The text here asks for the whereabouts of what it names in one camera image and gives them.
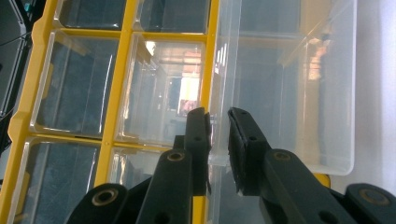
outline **black plastic part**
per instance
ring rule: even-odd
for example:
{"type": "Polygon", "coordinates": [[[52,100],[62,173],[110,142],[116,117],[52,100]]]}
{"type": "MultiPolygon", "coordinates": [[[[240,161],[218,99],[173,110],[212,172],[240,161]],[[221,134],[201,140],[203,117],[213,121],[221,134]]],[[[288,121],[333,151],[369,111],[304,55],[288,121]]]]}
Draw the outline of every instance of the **black plastic part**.
{"type": "Polygon", "coordinates": [[[293,223],[355,223],[293,153],[282,149],[268,151],[263,169],[293,223]]]}
{"type": "Polygon", "coordinates": [[[244,195],[259,196],[261,183],[267,182],[262,172],[264,154],[271,147],[247,111],[232,107],[228,115],[231,122],[228,150],[236,190],[244,195]]]}
{"type": "Polygon", "coordinates": [[[127,200],[127,189],[104,184],[90,190],[73,211],[67,224],[117,223],[127,200]]]}
{"type": "Polygon", "coordinates": [[[184,149],[184,135],[176,135],[173,149],[184,149]]]}
{"type": "Polygon", "coordinates": [[[334,197],[334,199],[337,200],[337,202],[339,202],[341,205],[344,206],[344,201],[345,201],[344,200],[345,199],[344,194],[339,193],[339,192],[337,192],[337,191],[335,191],[333,189],[327,189],[327,190],[334,197]]]}
{"type": "Polygon", "coordinates": [[[396,198],[373,185],[348,186],[343,205],[359,223],[396,222],[396,198]]]}
{"type": "Polygon", "coordinates": [[[282,207],[277,203],[271,203],[265,200],[263,197],[260,198],[260,210],[262,217],[265,220],[265,224],[283,224],[288,223],[288,218],[282,207]]]}
{"type": "Polygon", "coordinates": [[[146,197],[149,189],[149,183],[151,177],[142,183],[134,186],[128,190],[128,198],[126,204],[123,206],[123,210],[120,214],[118,224],[123,223],[136,223],[137,217],[139,216],[142,203],[146,197]]]}
{"type": "Polygon", "coordinates": [[[26,13],[21,0],[0,1],[0,155],[11,143],[7,129],[32,45],[29,32],[41,17],[45,2],[33,0],[33,10],[26,13]]]}
{"type": "Polygon", "coordinates": [[[210,150],[210,123],[208,118],[209,116],[205,114],[203,107],[193,109],[187,115],[184,148],[188,150],[192,156],[192,185],[194,196],[206,195],[206,182],[208,179],[207,159],[210,150]]]}
{"type": "Polygon", "coordinates": [[[191,154],[164,152],[157,164],[136,223],[191,223],[191,154]]]}

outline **storage organizer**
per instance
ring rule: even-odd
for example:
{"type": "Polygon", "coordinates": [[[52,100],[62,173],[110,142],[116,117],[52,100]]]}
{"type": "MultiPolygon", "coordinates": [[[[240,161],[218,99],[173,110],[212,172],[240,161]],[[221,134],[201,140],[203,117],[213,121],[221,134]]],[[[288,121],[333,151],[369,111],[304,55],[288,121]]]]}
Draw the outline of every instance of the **storage organizer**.
{"type": "Polygon", "coordinates": [[[212,193],[194,197],[193,223],[262,220],[258,197],[234,192],[230,106],[312,172],[347,174],[355,10],[354,0],[48,1],[9,129],[0,222],[62,223],[93,186],[135,186],[198,106],[211,115],[212,193]],[[59,172],[68,184],[54,195],[59,172]]]}

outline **white surface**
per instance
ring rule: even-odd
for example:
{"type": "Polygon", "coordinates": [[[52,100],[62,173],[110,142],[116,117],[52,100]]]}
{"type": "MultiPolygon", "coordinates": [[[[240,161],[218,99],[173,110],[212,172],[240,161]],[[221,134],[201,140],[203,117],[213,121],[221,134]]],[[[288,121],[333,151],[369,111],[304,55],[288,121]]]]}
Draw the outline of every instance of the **white surface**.
{"type": "Polygon", "coordinates": [[[365,182],[396,195],[396,1],[360,0],[357,31],[355,166],[332,187],[365,182]]]}

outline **transparent plastic container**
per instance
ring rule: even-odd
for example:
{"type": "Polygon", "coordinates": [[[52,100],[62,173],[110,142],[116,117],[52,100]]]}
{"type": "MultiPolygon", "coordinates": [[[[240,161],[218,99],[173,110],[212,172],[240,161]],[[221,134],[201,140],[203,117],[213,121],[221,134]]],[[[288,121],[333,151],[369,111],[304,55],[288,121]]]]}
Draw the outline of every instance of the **transparent plastic container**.
{"type": "Polygon", "coordinates": [[[208,0],[142,0],[136,1],[134,29],[163,33],[206,32],[210,1],[208,0]]]}
{"type": "Polygon", "coordinates": [[[348,174],[356,1],[221,1],[219,8],[208,220],[260,223],[259,197],[238,196],[229,176],[227,112],[231,106],[248,111],[272,148],[294,152],[310,171],[348,174]]]}
{"type": "Polygon", "coordinates": [[[198,107],[202,43],[145,40],[134,35],[116,139],[172,146],[198,107]]]}
{"type": "Polygon", "coordinates": [[[142,148],[113,148],[110,182],[131,189],[154,175],[163,151],[142,148]]]}
{"type": "Polygon", "coordinates": [[[8,222],[64,223],[93,188],[99,147],[28,139],[8,222]]]}
{"type": "Polygon", "coordinates": [[[100,137],[118,40],[51,33],[31,128],[100,137]]]}
{"type": "Polygon", "coordinates": [[[55,10],[57,27],[120,30],[125,0],[59,0],[55,10]]]}

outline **clear plastic bin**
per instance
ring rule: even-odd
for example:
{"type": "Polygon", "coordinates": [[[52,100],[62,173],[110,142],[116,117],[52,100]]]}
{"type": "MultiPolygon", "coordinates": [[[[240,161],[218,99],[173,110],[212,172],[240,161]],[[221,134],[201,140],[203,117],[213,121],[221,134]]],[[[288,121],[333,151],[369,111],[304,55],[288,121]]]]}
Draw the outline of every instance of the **clear plastic bin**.
{"type": "Polygon", "coordinates": [[[93,187],[98,154],[99,145],[28,140],[14,193],[19,199],[13,200],[9,218],[21,224],[64,223],[93,187]]]}
{"type": "Polygon", "coordinates": [[[119,41],[56,31],[49,42],[31,128],[101,136],[119,41]]]}
{"type": "Polygon", "coordinates": [[[259,198],[237,198],[233,179],[225,177],[231,106],[248,111],[272,148],[294,152],[312,172],[351,171],[355,20],[354,0],[221,1],[209,108],[213,223],[260,223],[262,217],[259,198]],[[226,205],[240,203],[244,208],[226,205]]]}
{"type": "Polygon", "coordinates": [[[125,0],[59,0],[54,24],[57,27],[120,30],[125,0]]]}
{"type": "Polygon", "coordinates": [[[137,1],[134,29],[146,32],[206,32],[210,1],[208,0],[142,0],[137,1]]]}
{"type": "Polygon", "coordinates": [[[134,35],[121,97],[121,141],[172,146],[198,107],[204,45],[145,40],[134,35]]]}
{"type": "Polygon", "coordinates": [[[141,148],[113,148],[110,182],[121,184],[127,189],[133,188],[154,175],[162,153],[141,148]]]}

